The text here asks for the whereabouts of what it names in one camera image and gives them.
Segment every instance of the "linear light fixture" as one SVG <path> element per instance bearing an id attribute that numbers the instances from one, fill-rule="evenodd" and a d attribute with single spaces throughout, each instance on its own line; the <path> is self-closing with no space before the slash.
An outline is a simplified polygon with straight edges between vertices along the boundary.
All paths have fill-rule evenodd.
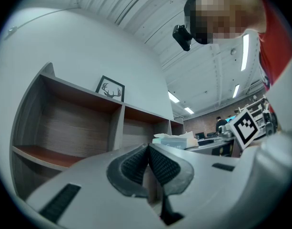
<path id="1" fill-rule="evenodd" d="M 239 84 L 235 86 L 235 92 L 233 93 L 232 98 L 235 98 L 236 97 L 236 95 L 238 93 L 238 90 L 239 90 L 239 86 L 240 86 Z"/>
<path id="2" fill-rule="evenodd" d="M 168 94 L 171 101 L 174 101 L 175 103 L 179 102 L 179 100 L 175 96 L 173 96 L 169 91 L 168 91 Z"/>
<path id="3" fill-rule="evenodd" d="M 190 109 L 190 108 L 184 108 L 184 110 L 186 110 L 188 113 L 190 113 L 190 114 L 194 114 L 194 112 Z"/>
<path id="4" fill-rule="evenodd" d="M 249 35 L 246 34 L 243 36 L 243 57 L 241 71 L 244 71 L 246 68 L 248 54 L 249 54 Z"/>

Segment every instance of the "brown wall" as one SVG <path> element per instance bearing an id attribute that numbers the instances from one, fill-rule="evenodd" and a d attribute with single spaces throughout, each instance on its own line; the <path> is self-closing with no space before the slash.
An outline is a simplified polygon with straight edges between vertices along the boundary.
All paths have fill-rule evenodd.
<path id="1" fill-rule="evenodd" d="M 262 98 L 263 94 L 265 94 L 264 89 L 260 90 L 254 95 L 256 95 L 257 100 L 259 100 L 260 98 Z M 251 97 L 244 98 L 225 108 L 184 121 L 185 131 L 186 132 L 192 131 L 194 135 L 199 132 L 204 132 L 205 136 L 207 135 L 207 133 L 215 132 L 217 123 L 216 118 L 218 116 L 220 116 L 222 119 L 227 119 L 229 118 L 228 117 L 229 115 L 231 116 L 235 115 L 234 112 L 235 109 L 237 109 L 238 107 L 243 108 L 246 104 L 252 103 L 252 101 L 249 100 L 250 98 Z"/>

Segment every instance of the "black hair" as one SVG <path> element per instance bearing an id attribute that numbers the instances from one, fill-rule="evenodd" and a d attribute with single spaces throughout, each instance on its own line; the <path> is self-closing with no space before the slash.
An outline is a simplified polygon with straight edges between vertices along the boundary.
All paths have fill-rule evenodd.
<path id="1" fill-rule="evenodd" d="M 189 32 L 191 36 L 200 44 L 208 44 L 208 34 L 205 31 L 205 26 L 202 26 L 204 22 L 197 21 L 195 18 L 195 2 L 196 0 L 187 0 L 184 6 L 184 16 L 191 17 L 189 27 Z"/>

